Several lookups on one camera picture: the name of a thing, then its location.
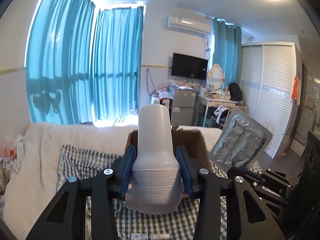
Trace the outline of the teal blister pill pack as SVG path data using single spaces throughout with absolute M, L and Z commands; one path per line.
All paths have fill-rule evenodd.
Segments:
M 228 178 L 243 175 L 261 155 L 272 133 L 239 108 L 233 108 L 208 159 Z

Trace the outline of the white plastic bottle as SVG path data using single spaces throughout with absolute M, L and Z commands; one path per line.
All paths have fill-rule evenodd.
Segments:
M 170 132 L 167 107 L 149 104 L 140 109 L 137 157 L 132 166 L 132 186 L 125 195 L 125 205 L 129 210 L 148 215 L 173 213 L 183 193 L 180 165 L 170 148 L 153 152 L 152 146 L 143 142 L 143 130 L 149 127 Z

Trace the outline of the white bed blanket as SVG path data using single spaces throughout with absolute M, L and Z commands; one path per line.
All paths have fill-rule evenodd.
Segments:
M 32 124 L 23 158 L 12 169 L 4 193 L 3 220 L 17 239 L 25 239 L 60 187 L 71 176 L 84 179 L 111 167 L 128 144 L 137 140 L 136 126 L 96 128 L 87 125 Z M 165 233 L 171 239 L 192 239 L 197 200 L 182 199 L 175 213 L 146 215 L 115 200 L 120 239 L 133 233 Z

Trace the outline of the checkered plaid cloth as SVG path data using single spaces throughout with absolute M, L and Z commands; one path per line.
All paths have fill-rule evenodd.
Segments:
M 120 156 L 71 145 L 62 147 L 58 168 L 58 188 L 71 176 L 91 178 Z M 131 239 L 133 233 L 165 234 L 170 239 L 193 239 L 200 201 L 183 198 L 183 183 L 178 165 L 159 168 L 155 182 L 142 181 L 142 168 L 133 168 L 133 187 L 125 201 L 114 200 L 114 216 L 119 239 Z

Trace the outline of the white purple cream tube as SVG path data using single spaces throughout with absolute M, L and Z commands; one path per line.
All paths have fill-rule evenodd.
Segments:
M 131 240 L 169 240 L 168 233 L 131 233 Z

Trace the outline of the brown cardboard box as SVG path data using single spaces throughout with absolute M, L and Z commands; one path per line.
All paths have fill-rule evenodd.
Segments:
M 143 142 L 152 146 L 153 152 L 170 148 L 173 154 L 178 146 L 184 146 L 190 158 L 196 159 L 202 168 L 213 171 L 213 164 L 208 159 L 210 150 L 215 145 L 221 132 L 217 128 L 199 126 L 179 126 L 175 124 L 170 132 L 149 127 L 143 130 Z

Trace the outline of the wooden chair with clothes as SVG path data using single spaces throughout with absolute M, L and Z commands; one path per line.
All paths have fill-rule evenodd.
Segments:
M 240 109 L 247 113 L 246 106 L 233 106 L 230 108 L 226 106 L 219 106 L 210 118 L 209 127 L 223 129 L 233 109 Z

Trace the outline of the white dressing table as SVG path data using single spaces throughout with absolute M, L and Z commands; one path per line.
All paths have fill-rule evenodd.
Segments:
M 227 108 L 233 108 L 236 106 L 236 101 L 231 101 L 227 99 L 212 99 L 205 96 L 198 96 L 197 102 L 195 103 L 196 109 L 196 125 L 204 127 L 207 120 L 208 110 L 212 107 L 224 106 Z

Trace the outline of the white louvered wardrobe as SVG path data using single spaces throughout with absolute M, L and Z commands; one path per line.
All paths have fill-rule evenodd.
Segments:
M 296 118 L 291 97 L 295 78 L 302 77 L 300 51 L 293 42 L 242 45 L 240 88 L 248 114 L 272 133 L 265 152 L 274 158 L 285 150 L 290 123 Z

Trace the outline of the silver mini fridge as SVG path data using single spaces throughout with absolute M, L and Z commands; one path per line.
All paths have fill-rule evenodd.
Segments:
M 193 118 L 194 89 L 172 88 L 171 124 L 190 126 Z

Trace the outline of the oval vanity mirror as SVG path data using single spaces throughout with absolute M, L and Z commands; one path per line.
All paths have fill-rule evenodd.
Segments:
M 221 66 L 215 63 L 207 74 L 207 88 L 210 90 L 218 90 L 222 87 L 225 80 Z

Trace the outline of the teal window curtain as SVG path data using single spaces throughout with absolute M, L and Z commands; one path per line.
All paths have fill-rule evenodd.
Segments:
M 39 0 L 25 52 L 32 122 L 117 120 L 139 109 L 144 7 Z

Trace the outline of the teal curtain by wardrobe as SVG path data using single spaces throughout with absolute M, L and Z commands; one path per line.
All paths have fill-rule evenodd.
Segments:
M 242 33 L 239 26 L 214 18 L 213 64 L 219 64 L 224 73 L 222 89 L 240 82 L 242 68 Z

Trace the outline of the white air conditioner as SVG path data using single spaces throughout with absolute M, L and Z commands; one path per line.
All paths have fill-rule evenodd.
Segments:
M 167 29 L 200 37 L 207 37 L 212 33 L 212 28 L 209 23 L 174 15 L 167 17 Z

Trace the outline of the black wall television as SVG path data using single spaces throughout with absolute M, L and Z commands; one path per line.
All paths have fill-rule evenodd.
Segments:
M 173 53 L 171 75 L 188 79 L 205 80 L 208 60 L 199 57 Z

